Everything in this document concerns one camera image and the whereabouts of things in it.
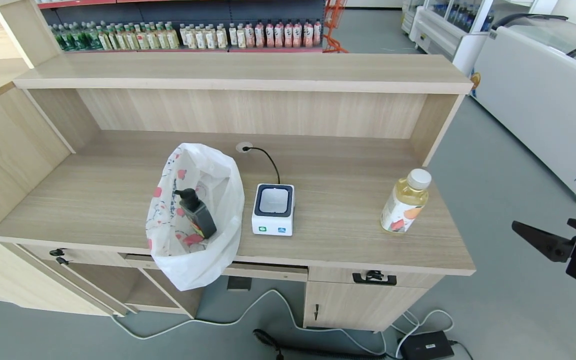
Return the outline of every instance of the black handle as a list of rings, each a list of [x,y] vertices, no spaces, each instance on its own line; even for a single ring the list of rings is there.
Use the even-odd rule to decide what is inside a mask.
[[[50,254],[50,256],[54,256],[54,257],[66,255],[64,253],[64,249],[62,249],[62,248],[56,248],[54,250],[50,250],[50,252],[48,254]]]
[[[386,285],[387,287],[397,285],[396,275],[388,275],[384,280],[384,274],[379,270],[369,270],[366,272],[366,278],[362,278],[362,274],[359,272],[353,272],[352,280],[356,284]]]
[[[58,262],[60,265],[68,265],[68,264],[71,263],[70,261],[64,259],[64,258],[61,257],[61,256],[57,257],[55,260],[57,260],[57,262]]]

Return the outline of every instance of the green bottle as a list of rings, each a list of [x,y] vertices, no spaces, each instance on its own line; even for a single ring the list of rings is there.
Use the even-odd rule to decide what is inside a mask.
[[[66,51],[73,51],[75,50],[75,39],[73,38],[73,34],[71,34],[70,29],[66,29],[64,25],[59,25],[59,34],[61,35],[61,39],[63,43],[66,45]]]

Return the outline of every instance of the plastic bag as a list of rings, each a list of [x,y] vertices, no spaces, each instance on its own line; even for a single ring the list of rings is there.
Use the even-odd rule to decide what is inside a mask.
[[[217,227],[208,239],[195,233],[174,195],[189,188]],[[232,157],[200,143],[182,143],[173,151],[150,202],[146,237],[153,260],[178,290],[205,287],[233,262],[243,208],[242,178]]]

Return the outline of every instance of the black cable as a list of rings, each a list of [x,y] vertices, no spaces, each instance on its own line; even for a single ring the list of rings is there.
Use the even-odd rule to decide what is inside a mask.
[[[475,358],[471,355],[471,352],[468,351],[468,348],[466,347],[466,345],[462,344],[461,342],[459,342],[457,340],[448,340],[448,342],[450,342],[450,346],[461,346],[463,348],[463,350],[466,351],[466,354],[468,354],[468,357],[470,358],[470,360],[475,360]]]
[[[261,342],[261,344],[264,344],[265,346],[274,347],[274,350],[279,352],[279,354],[277,355],[277,360],[281,360],[284,358],[281,349],[294,351],[296,353],[320,356],[322,358],[351,359],[351,360],[382,360],[388,356],[386,353],[382,353],[381,355],[363,355],[359,353],[345,353],[329,350],[318,350],[313,348],[301,348],[298,346],[279,344],[279,342],[275,340],[275,338],[273,338],[267,332],[261,330],[260,328],[256,328],[255,330],[253,330],[252,334],[254,335],[254,337],[256,337],[257,340],[259,340],[259,342]]]
[[[241,148],[244,152],[247,152],[249,150],[259,150],[259,151],[263,151],[263,153],[266,155],[266,157],[268,157],[268,159],[270,159],[270,162],[272,163],[272,166],[274,167],[274,171],[275,173],[277,173],[277,184],[281,184],[282,180],[281,178],[279,178],[279,170],[277,170],[277,165],[275,164],[275,162],[273,161],[273,158],[270,157],[269,153],[267,153],[265,150],[263,150],[263,148],[260,147],[254,147],[254,146],[243,146],[243,148]]]

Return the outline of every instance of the wooden counter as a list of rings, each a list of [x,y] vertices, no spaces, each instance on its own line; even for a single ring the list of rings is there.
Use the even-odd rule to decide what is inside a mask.
[[[295,186],[292,237],[254,235],[258,183]],[[0,223],[0,241],[149,255],[146,215],[163,162],[182,142],[199,142],[235,159],[245,192],[239,262],[377,269],[468,276],[466,246],[437,188],[406,234],[379,224],[393,184],[417,166],[406,140],[356,137],[103,131],[69,156]]]

